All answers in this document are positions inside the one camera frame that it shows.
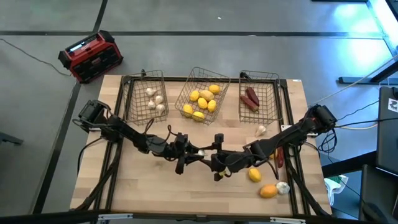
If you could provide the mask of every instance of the wire mesh basket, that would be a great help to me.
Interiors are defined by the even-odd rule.
[[[146,90],[151,88],[156,90],[153,96],[148,96]],[[155,109],[148,107],[148,102],[155,102],[156,96],[162,96],[164,111],[159,114]],[[155,121],[165,121],[169,114],[167,104],[166,88],[164,85],[163,72],[154,70],[128,75],[124,77],[123,86],[124,119],[126,122],[133,122],[136,125],[147,124],[152,118]]]
[[[259,109],[253,112],[240,99],[246,94],[246,88],[253,88],[259,98]],[[273,121],[282,119],[278,115],[281,101],[279,92],[279,76],[276,73],[241,71],[239,76],[239,120],[247,123],[259,123],[267,126]]]
[[[231,79],[229,77],[204,68],[195,67],[192,69],[175,102],[175,109],[179,110],[183,116],[190,116],[190,114],[184,112],[183,106],[191,105],[194,112],[199,111],[205,115],[204,119],[199,119],[200,122],[211,124],[217,118],[230,82]],[[214,100],[216,101],[216,109],[214,112],[200,108],[197,101],[190,101],[192,91],[198,90],[201,92],[202,90],[209,90],[210,85],[218,85],[221,88],[220,93],[214,95]]]

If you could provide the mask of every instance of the sweet potato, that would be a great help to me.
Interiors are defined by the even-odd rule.
[[[241,100],[243,101],[244,104],[246,104],[249,107],[251,111],[257,112],[259,110],[259,107],[248,97],[241,95]]]
[[[246,88],[246,94],[248,95],[249,99],[253,101],[254,104],[260,106],[259,98],[256,95],[256,92],[251,87]]]
[[[277,156],[278,168],[281,168],[284,165],[284,150],[282,149],[282,147],[277,148],[277,150],[278,150],[278,156]]]

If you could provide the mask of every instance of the yellow lemon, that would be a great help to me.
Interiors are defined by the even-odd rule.
[[[261,173],[256,168],[249,169],[248,171],[249,177],[253,182],[261,181]]]
[[[196,101],[199,98],[199,91],[198,90],[193,90],[191,95],[189,96],[189,99],[191,101]]]
[[[207,108],[207,101],[204,98],[200,97],[198,99],[198,105],[199,105],[200,108],[206,109]]]
[[[221,88],[218,85],[210,85],[209,91],[212,92],[213,94],[219,94],[221,92]]]
[[[193,112],[192,115],[193,115],[192,118],[195,121],[203,121],[205,119],[205,115],[202,112],[199,112],[199,111]]]
[[[215,111],[216,110],[216,101],[215,100],[210,100],[209,101],[209,103],[207,104],[207,109],[210,111],[210,112],[213,112],[213,111]]]
[[[191,117],[191,115],[193,114],[193,109],[191,105],[184,105],[183,110],[185,112],[184,115],[188,118]]]

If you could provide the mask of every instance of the wooden tabletop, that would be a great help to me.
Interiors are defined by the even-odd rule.
[[[119,75],[106,75],[99,93],[98,99],[110,105],[112,109],[116,104],[121,77]],[[192,144],[203,147],[213,142],[215,134],[223,133],[223,149],[236,151],[242,151],[243,145],[256,139],[254,133],[258,124],[239,122],[237,83],[229,85],[220,113],[216,121],[210,125],[185,118],[174,108],[175,100],[183,84],[184,82],[165,82],[170,113],[167,121],[154,123],[148,131],[149,134],[156,134],[165,138],[168,133],[167,125],[171,124],[173,132],[188,134],[188,139]],[[307,111],[302,82],[300,80],[287,80],[287,84],[294,121],[297,122]],[[283,108],[283,111],[284,118],[287,120],[285,108]],[[144,130],[144,126],[129,124],[139,132]],[[278,132],[278,122],[274,121],[268,125],[266,135],[262,138],[269,138]],[[90,133],[87,142],[91,142],[99,136],[99,132]],[[308,139],[308,141],[315,143],[314,139]],[[97,184],[105,148],[106,141],[101,140],[86,149],[70,205],[71,208],[79,206]],[[303,145],[300,156],[306,186],[322,208],[331,213],[318,152],[307,145]],[[248,179],[247,169],[233,174],[231,178],[224,178],[215,182],[213,173],[200,162],[186,166],[182,175],[177,175],[174,172],[175,165],[176,162],[168,162],[163,158],[138,152],[132,142],[125,139],[113,196],[112,211],[190,215],[275,216],[292,214],[289,195],[277,195],[270,199],[260,198],[258,191],[264,184],[276,184],[278,182],[267,164],[258,167],[263,176],[260,183],[254,183]],[[280,181],[287,181],[284,166],[279,172]],[[100,208],[104,208],[107,189],[106,186]],[[300,193],[298,188],[296,189],[298,210],[303,213]]]

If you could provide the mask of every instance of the concrete floor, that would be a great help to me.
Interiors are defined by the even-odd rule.
[[[385,10],[383,0],[372,0],[372,4],[378,11]],[[101,1],[0,0],[0,5],[3,21],[0,33],[2,30],[91,31]],[[336,84],[337,77],[362,77],[391,58],[381,38],[382,32],[388,29],[380,28],[375,21],[364,3],[117,0],[108,2],[100,28],[109,31],[313,32],[314,37],[115,36],[124,62],[110,72],[130,74],[144,68],[161,69],[170,76],[186,76],[194,66],[231,77],[237,77],[240,70],[276,72],[281,78],[302,79],[310,104],[343,88]],[[325,32],[352,35],[315,35]],[[354,38],[360,34],[376,34],[376,37]],[[68,71],[57,60],[58,51],[82,37],[0,36],[65,73]],[[25,140],[19,147],[0,146],[0,215],[22,215],[30,213],[35,203],[75,80],[55,73],[1,41],[0,56],[0,131]],[[101,81],[100,78],[81,86],[73,117],[87,100],[98,97]],[[378,89],[378,86],[354,86],[322,104],[336,117],[342,117],[377,100]],[[344,123],[376,116],[377,105],[374,105],[346,118]],[[335,159],[347,159],[376,148],[376,128],[339,129],[337,135],[338,147],[331,154]],[[82,130],[70,125],[44,212],[69,209],[77,157],[86,137]],[[348,185],[359,192],[360,174],[350,175],[353,176]],[[346,189],[335,199],[335,207],[356,217],[358,202],[358,196]]]

